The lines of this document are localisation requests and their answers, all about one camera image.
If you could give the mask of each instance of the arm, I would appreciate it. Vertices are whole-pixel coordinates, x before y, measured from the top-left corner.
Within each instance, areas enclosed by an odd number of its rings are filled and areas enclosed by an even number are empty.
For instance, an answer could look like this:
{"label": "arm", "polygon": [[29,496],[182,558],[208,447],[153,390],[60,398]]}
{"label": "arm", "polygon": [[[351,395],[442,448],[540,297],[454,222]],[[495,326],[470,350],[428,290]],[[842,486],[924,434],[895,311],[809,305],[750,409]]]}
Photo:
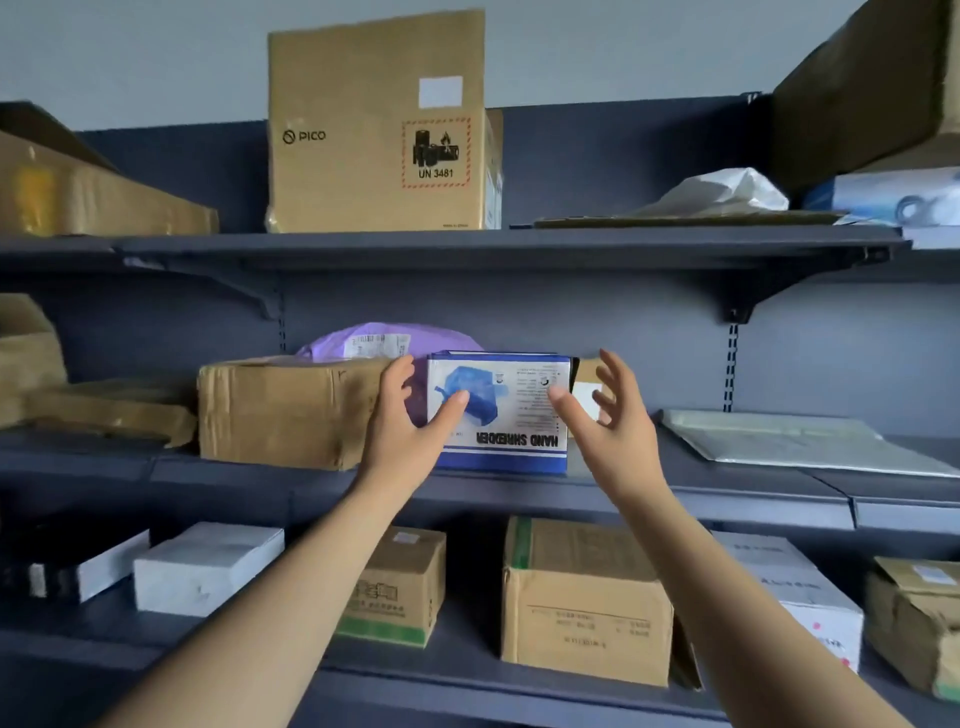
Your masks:
{"label": "arm", "polygon": [[363,462],[336,507],[151,668],[98,728],[287,725],[360,572],[467,405],[467,393],[458,393],[417,429],[404,406],[413,372],[410,356],[384,372]]}
{"label": "arm", "polygon": [[597,484],[657,570],[711,686],[736,728],[906,728],[910,724],[845,667],[741,567],[673,496],[633,372],[601,352],[602,424],[568,392],[550,399]]}

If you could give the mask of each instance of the purple plastic package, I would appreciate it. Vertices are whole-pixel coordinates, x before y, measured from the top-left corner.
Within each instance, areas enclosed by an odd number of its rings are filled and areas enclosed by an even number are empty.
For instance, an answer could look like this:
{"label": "purple plastic package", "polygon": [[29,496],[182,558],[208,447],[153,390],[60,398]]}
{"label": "purple plastic package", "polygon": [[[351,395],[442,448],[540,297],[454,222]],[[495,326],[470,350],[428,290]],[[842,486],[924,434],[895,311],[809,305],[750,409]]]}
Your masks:
{"label": "purple plastic package", "polygon": [[315,362],[378,356],[396,359],[408,353],[421,358],[448,349],[465,352],[483,350],[469,336],[446,328],[373,322],[329,333],[303,347],[297,356],[305,356]]}

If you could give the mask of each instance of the green tape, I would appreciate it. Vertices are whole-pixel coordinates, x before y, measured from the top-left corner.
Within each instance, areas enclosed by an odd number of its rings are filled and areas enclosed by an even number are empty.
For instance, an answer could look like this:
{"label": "green tape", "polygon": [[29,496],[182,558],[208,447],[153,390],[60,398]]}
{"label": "green tape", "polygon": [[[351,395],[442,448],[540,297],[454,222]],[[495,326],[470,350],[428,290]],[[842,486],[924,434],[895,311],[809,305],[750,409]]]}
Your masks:
{"label": "green tape", "polygon": [[960,686],[958,685],[937,683],[933,686],[933,691],[937,694],[937,697],[942,697],[944,700],[951,700],[954,703],[960,703]]}
{"label": "green tape", "polygon": [[516,519],[514,532],[514,569],[530,569],[530,542],[533,539],[534,525],[530,519],[523,517]]}
{"label": "green tape", "polygon": [[375,619],[360,619],[359,617],[340,617],[340,623],[337,624],[337,634],[388,643],[415,644],[417,647],[426,645],[425,630],[390,624],[386,621],[376,621]]}

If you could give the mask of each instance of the shelf bracket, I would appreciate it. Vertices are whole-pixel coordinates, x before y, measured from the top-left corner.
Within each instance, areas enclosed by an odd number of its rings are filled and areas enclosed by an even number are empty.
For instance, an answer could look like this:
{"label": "shelf bracket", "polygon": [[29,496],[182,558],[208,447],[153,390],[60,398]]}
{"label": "shelf bracket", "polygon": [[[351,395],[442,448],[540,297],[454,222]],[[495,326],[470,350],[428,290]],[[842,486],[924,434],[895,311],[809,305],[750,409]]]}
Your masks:
{"label": "shelf bracket", "polygon": [[277,321],[280,318],[280,301],[274,282],[268,275],[248,271],[237,261],[205,261],[189,258],[144,258],[127,255],[123,264],[128,268],[141,268],[148,271],[165,271],[184,276],[196,276],[215,280],[244,296],[254,299],[260,306],[265,319]]}
{"label": "shelf bracket", "polygon": [[772,258],[758,269],[734,271],[727,281],[724,323],[750,323],[758,303],[811,276],[886,263],[892,259],[891,246],[826,248],[812,255]]}

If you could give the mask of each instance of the hand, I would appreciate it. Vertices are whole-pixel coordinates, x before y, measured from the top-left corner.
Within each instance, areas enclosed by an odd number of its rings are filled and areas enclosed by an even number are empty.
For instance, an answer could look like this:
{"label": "hand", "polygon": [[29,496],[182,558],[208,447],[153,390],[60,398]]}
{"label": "hand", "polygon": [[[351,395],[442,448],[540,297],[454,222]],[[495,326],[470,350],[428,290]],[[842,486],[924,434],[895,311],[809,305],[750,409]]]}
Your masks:
{"label": "hand", "polygon": [[406,400],[414,375],[414,357],[395,359],[380,375],[380,394],[367,425],[367,441],[360,461],[359,480],[376,480],[406,497],[430,475],[444,443],[467,409],[470,395],[450,397],[425,427],[416,427],[407,414]]}
{"label": "hand", "polygon": [[636,377],[615,353],[600,350],[606,366],[597,367],[600,381],[613,398],[595,391],[601,422],[595,422],[577,399],[563,387],[550,387],[548,395],[557,414],[576,438],[587,467],[597,484],[617,503],[638,489],[665,487],[660,467],[657,431],[647,415]]}

